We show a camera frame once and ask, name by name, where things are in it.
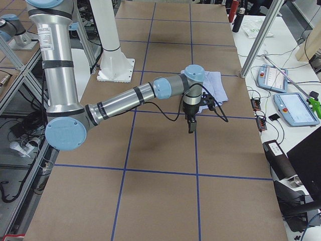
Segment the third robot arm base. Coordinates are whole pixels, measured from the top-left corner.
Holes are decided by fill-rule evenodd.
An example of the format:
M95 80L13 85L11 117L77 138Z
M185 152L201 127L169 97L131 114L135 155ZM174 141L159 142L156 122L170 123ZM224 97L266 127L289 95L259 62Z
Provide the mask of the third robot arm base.
M38 41L38 35L28 32L14 14L1 16L1 37L13 50L31 51Z

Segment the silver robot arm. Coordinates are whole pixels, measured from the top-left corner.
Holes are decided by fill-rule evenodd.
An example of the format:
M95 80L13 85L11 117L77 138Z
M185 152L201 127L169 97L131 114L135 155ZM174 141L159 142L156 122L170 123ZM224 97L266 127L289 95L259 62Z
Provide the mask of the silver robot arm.
M81 105L78 100L69 27L75 22L75 1L27 1L28 14L37 26L50 105L47 108L47 142L70 151L80 147L87 132L103 120L126 113L152 99L182 97L179 110L185 113L189 132L196 130L195 115L201 106L215 110L215 99L203 86L205 71L189 65L182 74L157 78L106 101Z

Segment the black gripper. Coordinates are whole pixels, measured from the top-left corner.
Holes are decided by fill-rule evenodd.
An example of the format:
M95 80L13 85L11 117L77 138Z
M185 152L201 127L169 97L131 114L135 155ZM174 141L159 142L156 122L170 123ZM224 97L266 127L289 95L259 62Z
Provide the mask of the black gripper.
M197 129L196 113L201 106L207 106L210 110L215 107L214 97L204 92L199 96L185 95L183 97L183 112L188 121L188 132L194 133Z

